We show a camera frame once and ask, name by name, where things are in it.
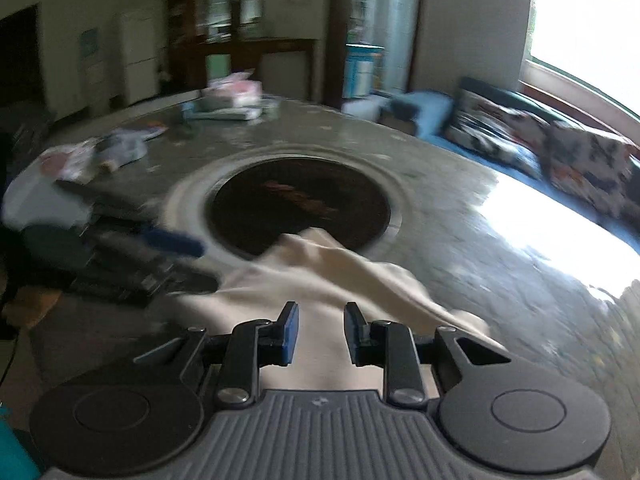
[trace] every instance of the pillow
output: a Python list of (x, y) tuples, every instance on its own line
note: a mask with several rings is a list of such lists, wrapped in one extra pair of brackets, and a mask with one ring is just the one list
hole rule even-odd
[(500, 121), (514, 142), (529, 148), (537, 156), (546, 157), (549, 124), (529, 112), (505, 108), (473, 92), (463, 91), (460, 110), (480, 120)]
[(633, 143), (616, 134), (565, 123), (555, 123), (549, 137), (551, 183), (602, 213), (620, 216)]
[(486, 158), (512, 166), (533, 178), (542, 177), (536, 155), (519, 143), (513, 142), (508, 134), (505, 134), (499, 121), (479, 121), (473, 116), (459, 113), (445, 132), (445, 138)]

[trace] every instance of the beige cloth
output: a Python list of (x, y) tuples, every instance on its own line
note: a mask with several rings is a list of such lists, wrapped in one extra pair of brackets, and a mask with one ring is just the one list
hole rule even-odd
[(152, 304), (151, 312), (183, 326), (205, 326), (211, 333), (229, 333), (251, 319), (275, 320), (287, 301), (296, 301), (300, 331), (293, 363), (261, 371), (263, 385), (270, 388), (380, 389), (380, 368), (351, 365), (343, 325), (349, 301), (358, 303), (368, 321), (399, 321), (419, 335), (450, 324), (489, 340), (484, 321), (466, 312), (447, 312), (407, 270), (371, 262), (318, 229), (284, 235), (263, 256), (228, 275), (212, 296), (176, 299)]

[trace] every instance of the marble table top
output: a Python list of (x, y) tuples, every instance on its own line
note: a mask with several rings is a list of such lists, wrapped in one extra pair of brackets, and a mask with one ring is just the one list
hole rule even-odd
[(277, 117), (240, 125), (185, 126), (179, 107), (148, 118), (170, 129), (96, 183), (158, 211), (179, 180), (256, 150), (333, 150), (392, 174), (409, 200), (384, 259), (485, 319), (510, 351), (598, 391), (614, 421), (614, 465), (600, 473), (640, 478), (640, 256), (622, 241), (508, 176), (328, 108), (283, 101)]

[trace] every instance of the ribbed surface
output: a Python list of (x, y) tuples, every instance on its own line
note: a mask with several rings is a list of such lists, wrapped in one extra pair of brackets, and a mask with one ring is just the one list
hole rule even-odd
[(390, 408), (376, 392), (282, 391), (250, 410), (218, 414), (187, 453), (131, 480), (504, 478), (454, 453), (424, 414)]

